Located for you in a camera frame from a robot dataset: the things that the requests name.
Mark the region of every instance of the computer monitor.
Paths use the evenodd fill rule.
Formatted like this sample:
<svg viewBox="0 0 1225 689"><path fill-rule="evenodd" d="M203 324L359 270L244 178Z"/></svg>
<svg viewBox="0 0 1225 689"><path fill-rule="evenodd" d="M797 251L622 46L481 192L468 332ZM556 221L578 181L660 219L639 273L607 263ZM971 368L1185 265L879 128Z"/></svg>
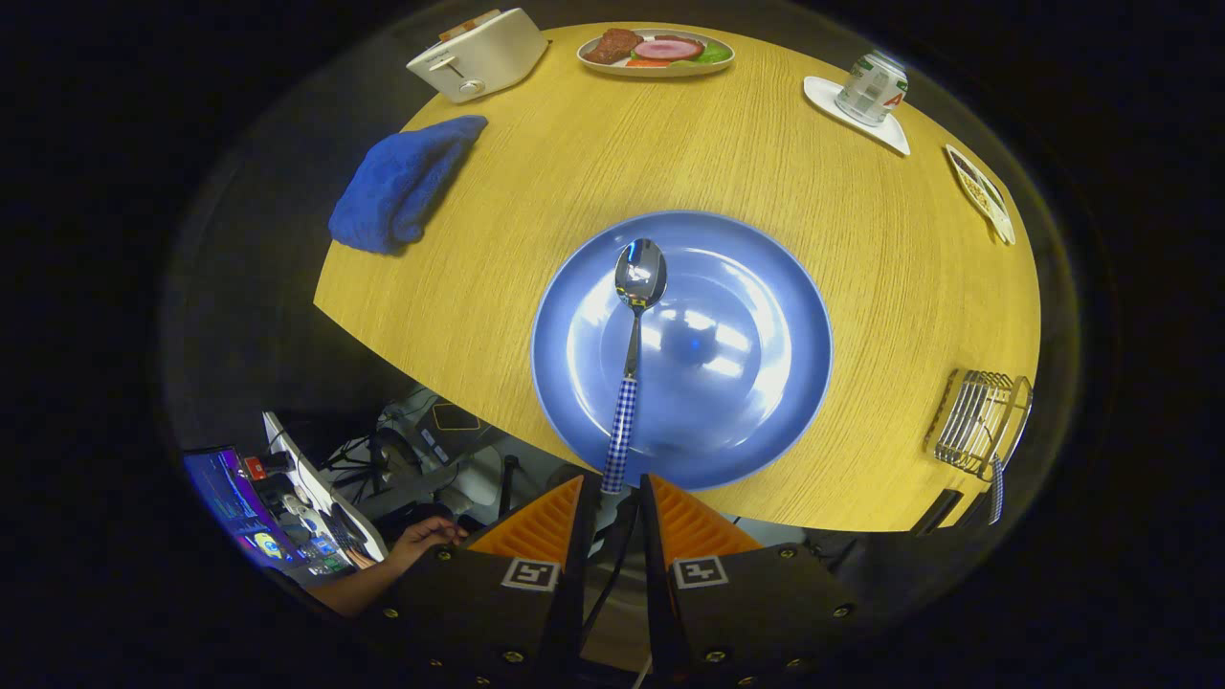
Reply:
<svg viewBox="0 0 1225 689"><path fill-rule="evenodd" d="M184 465L201 499L213 516L257 565L289 571L307 564L307 558L285 536L251 487L238 474L234 447L192 450Z"/></svg>

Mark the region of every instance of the plate of food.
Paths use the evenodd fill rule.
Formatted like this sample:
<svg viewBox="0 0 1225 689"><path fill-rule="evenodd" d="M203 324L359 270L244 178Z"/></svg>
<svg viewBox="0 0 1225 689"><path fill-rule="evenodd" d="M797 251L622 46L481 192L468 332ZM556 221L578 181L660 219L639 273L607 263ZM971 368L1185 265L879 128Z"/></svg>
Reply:
<svg viewBox="0 0 1225 689"><path fill-rule="evenodd" d="M646 77L717 72L736 59L726 43L675 28L610 28L576 55L598 72Z"/></svg>

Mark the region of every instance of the round wooden table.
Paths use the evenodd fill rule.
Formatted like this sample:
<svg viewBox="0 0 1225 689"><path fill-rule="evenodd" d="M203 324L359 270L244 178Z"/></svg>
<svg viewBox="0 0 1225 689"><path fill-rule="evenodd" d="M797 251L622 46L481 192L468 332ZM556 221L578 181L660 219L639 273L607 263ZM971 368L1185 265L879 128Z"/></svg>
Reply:
<svg viewBox="0 0 1225 689"><path fill-rule="evenodd" d="M578 45L612 26L697 31L729 43L736 61L676 80L581 65ZM394 257L333 242L315 304L443 397L582 463L532 385L532 322L549 280L584 240L632 216L685 208L737 218L778 239L821 288L833 376L820 416L786 455L698 495L750 519L904 531L949 488L965 495L942 521L956 523L987 484L924 451L949 373L1033 380L1038 367L1034 256L998 177L907 103L895 116L909 157L834 120L801 83L842 82L846 71L778 45L659 22L544 33L551 45L524 81L463 104L437 96L405 125L489 118L424 239ZM946 143L1003 192L1016 245L965 199Z"/></svg>

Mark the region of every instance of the ham slice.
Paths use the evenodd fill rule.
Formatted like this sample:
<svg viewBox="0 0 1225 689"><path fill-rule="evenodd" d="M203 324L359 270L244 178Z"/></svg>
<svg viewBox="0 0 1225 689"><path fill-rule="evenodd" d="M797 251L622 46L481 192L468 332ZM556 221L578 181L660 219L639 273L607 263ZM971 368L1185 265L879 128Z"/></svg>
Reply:
<svg viewBox="0 0 1225 689"><path fill-rule="evenodd" d="M669 63L676 60L688 60L691 58L697 58L702 54L704 49L701 44L695 45L696 42L688 40L676 40L671 38L657 38L654 40L643 40L642 43L633 47L633 51L638 54L639 58L647 60L668 60Z"/></svg>

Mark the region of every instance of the person's hand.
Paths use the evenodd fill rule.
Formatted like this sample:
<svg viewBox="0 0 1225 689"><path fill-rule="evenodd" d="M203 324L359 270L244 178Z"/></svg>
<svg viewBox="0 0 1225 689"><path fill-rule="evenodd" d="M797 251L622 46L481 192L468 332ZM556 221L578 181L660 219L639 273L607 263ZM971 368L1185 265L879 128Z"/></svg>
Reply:
<svg viewBox="0 0 1225 689"><path fill-rule="evenodd" d="M405 528L404 533L392 547L387 560L403 571L413 566L413 563L425 550L430 549L430 546L437 543L453 543L458 546L467 537L468 532L451 520L430 517Z"/></svg>

